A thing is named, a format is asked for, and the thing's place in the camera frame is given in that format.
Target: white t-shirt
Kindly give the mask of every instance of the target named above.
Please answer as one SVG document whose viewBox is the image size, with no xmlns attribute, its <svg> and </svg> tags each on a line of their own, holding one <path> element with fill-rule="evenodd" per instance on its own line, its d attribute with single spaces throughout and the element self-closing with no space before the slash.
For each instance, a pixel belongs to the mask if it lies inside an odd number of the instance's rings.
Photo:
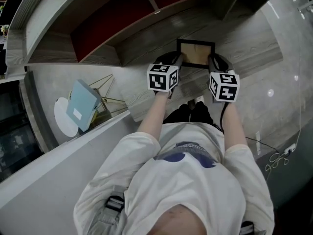
<svg viewBox="0 0 313 235">
<path fill-rule="evenodd" d="M 224 151 L 223 134 L 205 123 L 165 124 L 160 142 L 124 137 L 87 185 L 74 209 L 79 234 L 114 185 L 125 191 L 124 235 L 146 235 L 175 205 L 193 211 L 208 235 L 237 235 L 243 221 L 272 234 L 273 205 L 246 145 Z"/>
</svg>

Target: strap buckle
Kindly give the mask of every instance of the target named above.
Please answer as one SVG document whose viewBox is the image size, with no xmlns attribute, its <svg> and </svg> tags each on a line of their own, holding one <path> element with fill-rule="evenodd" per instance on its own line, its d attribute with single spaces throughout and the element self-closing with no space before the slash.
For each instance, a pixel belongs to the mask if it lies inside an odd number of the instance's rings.
<svg viewBox="0 0 313 235">
<path fill-rule="evenodd" d="M 125 202 L 123 198 L 119 196 L 110 196 L 105 204 L 105 207 L 117 212 L 122 212 L 124 204 Z"/>
</svg>

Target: black picture frame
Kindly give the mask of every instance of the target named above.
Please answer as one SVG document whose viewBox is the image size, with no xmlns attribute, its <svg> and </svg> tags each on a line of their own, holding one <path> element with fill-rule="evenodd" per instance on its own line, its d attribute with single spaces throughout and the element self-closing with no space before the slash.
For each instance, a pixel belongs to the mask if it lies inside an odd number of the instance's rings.
<svg viewBox="0 0 313 235">
<path fill-rule="evenodd" d="M 199 41 L 199 40 L 187 40 L 187 39 L 177 39 L 177 52 L 181 53 L 181 44 L 191 44 L 191 45 L 204 45 L 204 46 L 211 46 L 211 54 L 215 54 L 215 43 L 214 42 L 206 42 L 206 41 Z M 200 65 L 200 64 L 193 64 L 193 63 L 186 63 L 183 62 L 181 66 L 187 67 L 194 67 L 200 69 L 209 70 L 209 65 Z"/>
</svg>

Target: power outlet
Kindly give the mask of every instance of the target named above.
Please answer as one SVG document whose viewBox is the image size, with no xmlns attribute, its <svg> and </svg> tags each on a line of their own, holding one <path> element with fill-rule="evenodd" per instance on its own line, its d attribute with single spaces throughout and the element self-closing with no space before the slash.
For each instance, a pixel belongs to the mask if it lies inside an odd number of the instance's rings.
<svg viewBox="0 0 313 235">
<path fill-rule="evenodd" d="M 293 143 L 291 146 L 285 149 L 284 154 L 288 154 L 289 151 L 294 152 L 294 150 L 295 150 L 295 143 Z"/>
</svg>

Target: white round object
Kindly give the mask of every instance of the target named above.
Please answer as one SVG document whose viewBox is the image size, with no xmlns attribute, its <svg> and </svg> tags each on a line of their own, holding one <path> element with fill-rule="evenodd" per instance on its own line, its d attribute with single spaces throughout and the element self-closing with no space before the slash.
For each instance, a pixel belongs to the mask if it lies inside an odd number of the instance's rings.
<svg viewBox="0 0 313 235">
<path fill-rule="evenodd" d="M 273 89 L 269 89 L 269 90 L 268 90 L 268 96 L 269 96 L 269 97 L 274 96 L 274 90 L 273 90 Z"/>
<path fill-rule="evenodd" d="M 60 97 L 54 104 L 54 118 L 60 130 L 68 137 L 75 137 L 78 125 L 67 115 L 68 100 Z"/>
</svg>

